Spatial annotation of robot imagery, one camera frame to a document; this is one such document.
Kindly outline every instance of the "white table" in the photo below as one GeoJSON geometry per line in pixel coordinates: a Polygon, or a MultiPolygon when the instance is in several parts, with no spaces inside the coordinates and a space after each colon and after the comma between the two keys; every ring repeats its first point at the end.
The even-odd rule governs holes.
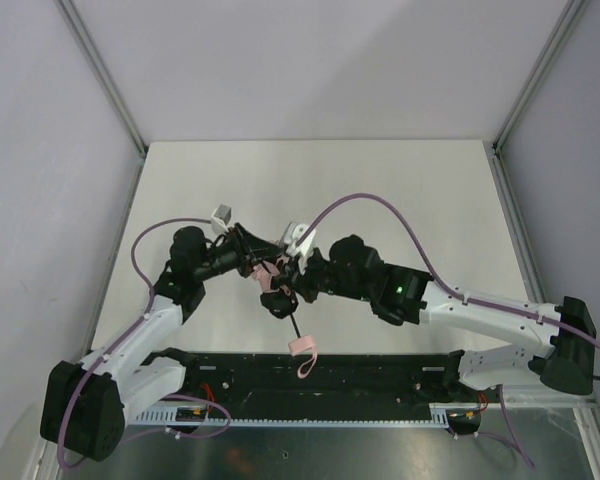
{"type": "MultiPolygon", "coordinates": [[[[208,218],[224,203],[253,234],[278,239],[289,221],[310,223],[332,201],[360,191],[386,198],[403,213],[449,282],[526,299],[479,141],[160,142],[149,150],[92,347],[144,308],[147,290],[129,251],[147,226],[172,217],[208,218]]],[[[181,226],[163,227],[141,243],[139,264],[152,280],[181,226]]],[[[381,205],[355,200],[340,207],[318,227],[317,245],[326,255],[334,241],[352,233],[383,260],[424,269],[403,227],[381,205]]],[[[230,273],[205,287],[201,306],[160,348],[288,351],[292,326],[260,306],[257,283],[230,273]]],[[[321,353],[446,353],[501,345],[454,329],[391,326],[366,303],[326,295],[313,305],[301,303],[296,318],[321,353]]]]}

